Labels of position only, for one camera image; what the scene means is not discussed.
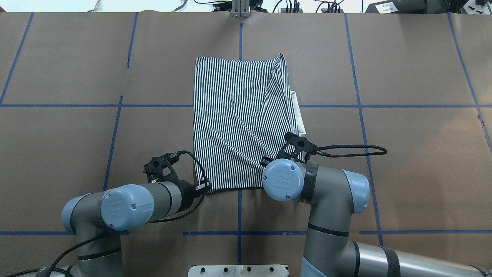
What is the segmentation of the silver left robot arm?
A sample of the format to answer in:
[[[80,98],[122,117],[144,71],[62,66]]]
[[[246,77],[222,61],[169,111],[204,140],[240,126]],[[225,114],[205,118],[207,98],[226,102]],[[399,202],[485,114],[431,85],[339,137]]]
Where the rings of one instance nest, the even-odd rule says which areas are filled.
[[[76,235],[78,262],[74,277],[122,277],[121,232],[183,212],[211,188],[208,180],[198,185],[185,181],[127,184],[73,198],[63,207],[61,222]]]

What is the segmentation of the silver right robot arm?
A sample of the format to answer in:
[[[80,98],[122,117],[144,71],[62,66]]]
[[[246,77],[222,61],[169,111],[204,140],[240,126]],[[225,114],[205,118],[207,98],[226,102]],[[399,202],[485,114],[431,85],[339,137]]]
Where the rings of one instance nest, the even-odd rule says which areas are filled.
[[[353,214],[364,212],[370,194],[364,175],[316,163],[264,157],[261,181],[279,201],[311,205],[301,277],[490,277],[491,270],[349,239]]]

